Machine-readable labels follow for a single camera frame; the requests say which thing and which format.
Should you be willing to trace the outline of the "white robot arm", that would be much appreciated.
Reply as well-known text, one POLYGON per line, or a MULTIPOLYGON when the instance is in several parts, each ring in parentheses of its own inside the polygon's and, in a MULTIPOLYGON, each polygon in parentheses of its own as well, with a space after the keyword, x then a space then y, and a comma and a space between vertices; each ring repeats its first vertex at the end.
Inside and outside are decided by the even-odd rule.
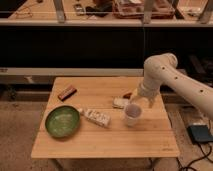
POLYGON ((165 84, 213 121, 213 88, 179 72, 177 64, 178 60, 172 53, 147 58, 144 78, 132 92, 130 101, 145 97, 153 103, 160 86, 165 84))

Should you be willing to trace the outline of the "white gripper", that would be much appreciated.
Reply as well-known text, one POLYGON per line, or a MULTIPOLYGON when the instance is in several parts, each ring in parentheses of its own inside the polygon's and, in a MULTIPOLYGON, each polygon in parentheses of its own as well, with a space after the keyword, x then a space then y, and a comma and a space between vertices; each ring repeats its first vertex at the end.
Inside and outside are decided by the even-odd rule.
POLYGON ((152 107, 155 103, 155 98, 158 95, 157 91, 152 91, 149 88, 139 85, 131 94, 130 102, 136 103, 142 98, 146 98, 149 103, 149 107, 152 107))

